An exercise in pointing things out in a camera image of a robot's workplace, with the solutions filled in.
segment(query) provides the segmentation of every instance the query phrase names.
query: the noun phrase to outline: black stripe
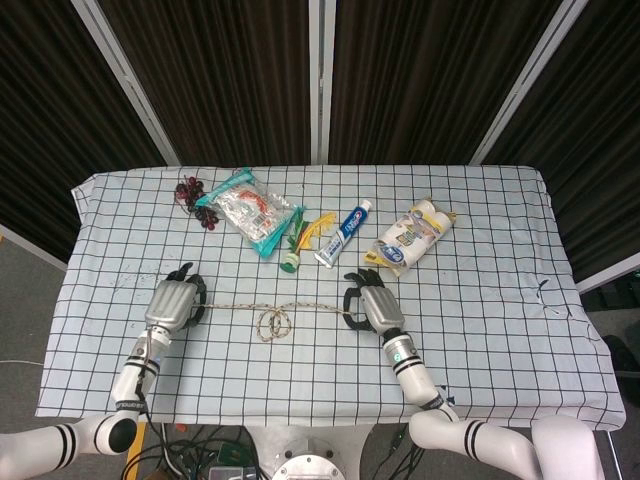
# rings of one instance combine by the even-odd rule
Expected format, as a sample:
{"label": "black stripe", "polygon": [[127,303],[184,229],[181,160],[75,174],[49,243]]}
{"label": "black stripe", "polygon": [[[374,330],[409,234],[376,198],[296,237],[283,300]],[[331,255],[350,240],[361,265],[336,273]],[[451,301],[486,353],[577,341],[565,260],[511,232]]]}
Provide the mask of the black stripe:
{"label": "black stripe", "polygon": [[476,454],[476,434],[478,433],[478,430],[480,430],[480,427],[482,425],[484,425],[484,422],[480,422],[480,424],[476,427],[476,429],[471,434],[471,453],[473,453],[473,456],[475,457],[476,460],[478,460],[478,455]]}
{"label": "black stripe", "polygon": [[[127,360],[140,360],[142,362],[144,362],[144,357],[140,357],[139,355],[129,355],[129,358]],[[156,367],[158,370],[160,370],[160,364],[158,362],[154,362],[153,360],[149,359],[147,360],[151,365],[153,365],[154,367]]]}
{"label": "black stripe", "polygon": [[433,410],[435,408],[439,408],[443,403],[444,403],[444,400],[442,399],[440,394],[438,394],[433,400],[428,401],[427,403],[422,405],[420,408],[422,410]]}
{"label": "black stripe", "polygon": [[107,420],[109,420],[111,417],[107,417],[104,420],[102,420],[100,422],[100,425],[98,425],[98,428],[96,428],[96,433],[93,435],[93,444],[96,446],[96,450],[98,450],[98,453],[102,453],[100,451],[100,448],[98,447],[98,432],[100,431],[100,427],[102,427],[102,424],[104,422],[106,422]]}
{"label": "black stripe", "polygon": [[60,425],[54,425],[54,426],[58,429],[58,431],[60,432],[60,435],[62,435],[62,456],[60,457],[58,466],[54,468],[54,470],[57,470],[60,468],[60,466],[64,462],[64,458],[67,456],[67,436],[64,434],[64,430],[62,430]]}
{"label": "black stripe", "polygon": [[144,412],[147,404],[143,400],[120,400],[116,402],[116,410]]}
{"label": "black stripe", "polygon": [[69,436],[71,437],[71,452],[69,453],[69,460],[67,460],[64,464],[64,467],[69,465],[73,461],[73,457],[76,454],[76,434],[69,425],[62,425],[63,427],[67,427],[69,430]]}
{"label": "black stripe", "polygon": [[396,376],[400,375],[400,372],[404,372],[407,368],[411,368],[414,365],[422,365],[422,360],[414,360],[413,363],[410,363],[409,365],[405,365],[404,367],[402,367],[400,370],[396,372]]}
{"label": "black stripe", "polygon": [[467,457],[473,458],[471,456],[471,452],[469,451],[469,432],[473,428],[473,426],[478,423],[480,420],[474,420],[467,426],[467,430],[464,432],[464,451],[467,452]]}
{"label": "black stripe", "polygon": [[412,361],[412,360],[420,360],[420,357],[419,357],[419,356],[417,356],[417,355],[413,355],[413,356],[411,356],[411,357],[407,357],[407,358],[405,358],[404,360],[400,360],[398,363],[396,363],[396,364],[393,366],[393,371],[395,372],[395,371],[396,371],[396,368],[400,368],[400,366],[402,366],[402,365],[404,365],[405,363],[410,362],[410,361]]}
{"label": "black stripe", "polygon": [[158,373],[159,373],[159,372],[155,371],[151,367],[145,367],[144,365],[140,365],[140,364],[134,363],[134,362],[126,362],[125,365],[129,365],[131,367],[138,367],[140,370],[144,370],[146,372],[149,372],[149,373],[151,373],[152,375],[154,375],[156,377],[158,376]]}

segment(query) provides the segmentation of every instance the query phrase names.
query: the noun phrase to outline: white metal frame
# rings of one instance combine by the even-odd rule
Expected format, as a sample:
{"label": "white metal frame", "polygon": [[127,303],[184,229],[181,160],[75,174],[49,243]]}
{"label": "white metal frame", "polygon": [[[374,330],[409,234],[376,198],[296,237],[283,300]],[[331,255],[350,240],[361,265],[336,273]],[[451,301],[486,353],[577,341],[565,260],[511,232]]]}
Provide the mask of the white metal frame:
{"label": "white metal frame", "polygon": [[67,270],[66,263],[64,263],[61,260],[58,260],[56,257],[51,255],[50,253],[45,252],[43,249],[41,249],[37,245],[34,245],[26,238],[21,237],[13,230],[1,224],[0,224],[0,236],[6,237],[7,240],[10,240],[16,245],[19,245],[20,247],[24,248],[28,252],[33,253],[36,257],[41,258],[45,262],[50,263],[51,265],[53,265],[56,268],[59,268],[63,272]]}
{"label": "white metal frame", "polygon": [[578,293],[583,294],[638,269],[640,269],[640,252],[578,282],[576,288],[578,289]]}
{"label": "white metal frame", "polygon": [[309,0],[311,164],[329,161],[337,0]]}
{"label": "white metal frame", "polygon": [[180,160],[97,0],[71,0],[167,165]]}
{"label": "white metal frame", "polygon": [[538,76],[564,40],[576,19],[582,13],[589,0],[563,0],[555,15],[547,25],[538,44],[531,52],[529,60],[514,82],[507,98],[493,119],[489,130],[478,145],[470,165],[480,165],[487,157],[513,114],[527,96],[527,93],[538,79]]}

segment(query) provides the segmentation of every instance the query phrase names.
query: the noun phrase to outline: brown curtain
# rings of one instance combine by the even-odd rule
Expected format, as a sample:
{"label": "brown curtain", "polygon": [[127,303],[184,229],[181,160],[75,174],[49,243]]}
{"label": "brown curtain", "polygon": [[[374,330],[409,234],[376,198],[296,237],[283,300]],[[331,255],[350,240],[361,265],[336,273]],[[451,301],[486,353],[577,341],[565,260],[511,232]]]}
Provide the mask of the brown curtain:
{"label": "brown curtain", "polygon": [[0,223],[67,261],[71,188],[166,164],[68,1],[3,0],[0,11]]}
{"label": "brown curtain", "polygon": [[468,163],[559,3],[339,2],[330,163]]}
{"label": "brown curtain", "polygon": [[577,281],[640,252],[640,2],[588,3],[485,163],[542,172]]}
{"label": "brown curtain", "polygon": [[310,159],[305,0],[102,0],[185,165]]}

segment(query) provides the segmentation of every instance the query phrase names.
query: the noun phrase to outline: rope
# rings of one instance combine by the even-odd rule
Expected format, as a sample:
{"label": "rope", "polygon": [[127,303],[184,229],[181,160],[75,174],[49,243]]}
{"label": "rope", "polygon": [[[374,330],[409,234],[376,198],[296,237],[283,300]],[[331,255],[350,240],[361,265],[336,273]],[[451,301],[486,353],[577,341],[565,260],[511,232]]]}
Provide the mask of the rope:
{"label": "rope", "polygon": [[[268,303],[240,303],[237,305],[209,303],[198,306],[214,310],[263,310],[256,321],[256,335],[258,335],[263,342],[272,342],[276,338],[284,338],[289,334],[292,326],[287,310],[308,308],[313,310],[326,310],[338,315],[349,313],[331,305],[307,302],[290,302],[280,306],[270,305]],[[269,329],[267,335],[263,335],[262,333],[265,328]]]}

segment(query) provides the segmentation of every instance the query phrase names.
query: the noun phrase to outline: clear plastic bag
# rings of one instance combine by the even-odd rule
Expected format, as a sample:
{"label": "clear plastic bag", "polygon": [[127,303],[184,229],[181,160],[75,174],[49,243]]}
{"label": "clear plastic bag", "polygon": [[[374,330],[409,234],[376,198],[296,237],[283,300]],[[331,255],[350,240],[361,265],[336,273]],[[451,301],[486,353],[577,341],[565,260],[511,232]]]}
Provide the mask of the clear plastic bag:
{"label": "clear plastic bag", "polygon": [[261,257],[271,255],[291,218],[301,208],[269,192],[248,168],[200,198],[196,206],[213,208],[223,214]]}

